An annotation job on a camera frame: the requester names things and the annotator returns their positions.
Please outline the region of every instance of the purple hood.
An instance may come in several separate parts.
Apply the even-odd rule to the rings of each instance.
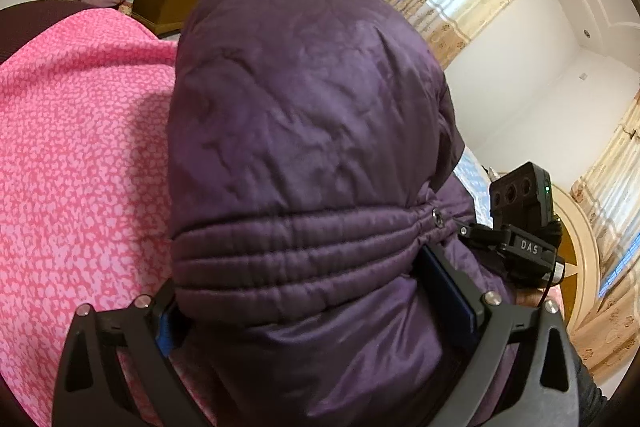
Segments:
[[[419,423],[460,366],[409,275],[420,245],[509,295],[454,234],[473,204],[425,42],[381,0],[201,0],[176,68],[174,279],[220,425]]]

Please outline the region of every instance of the pink bedsheet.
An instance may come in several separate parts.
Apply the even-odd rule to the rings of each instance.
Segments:
[[[126,307],[170,275],[175,52],[134,20],[94,9],[0,66],[0,373],[40,427],[51,422],[76,307]],[[194,387],[198,375],[180,360],[178,372]]]

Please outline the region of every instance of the purple padded coat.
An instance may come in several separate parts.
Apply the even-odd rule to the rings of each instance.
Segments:
[[[420,425],[461,368],[420,245],[512,299],[456,237],[464,144],[423,39],[382,0],[201,0],[176,68],[174,279],[220,427]]]

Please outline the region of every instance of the metal eyelet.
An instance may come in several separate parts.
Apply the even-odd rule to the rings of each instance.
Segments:
[[[431,216],[433,216],[433,222],[439,229],[444,227],[444,219],[442,219],[442,214],[437,208],[434,208],[431,212]]]

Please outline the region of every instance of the camera lens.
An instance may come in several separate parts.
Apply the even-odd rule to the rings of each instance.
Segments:
[[[513,203],[516,199],[516,186],[511,184],[507,187],[507,203]]]
[[[520,186],[520,188],[522,189],[522,193],[525,196],[528,196],[529,193],[531,192],[531,181],[527,178],[522,182],[522,185]]]

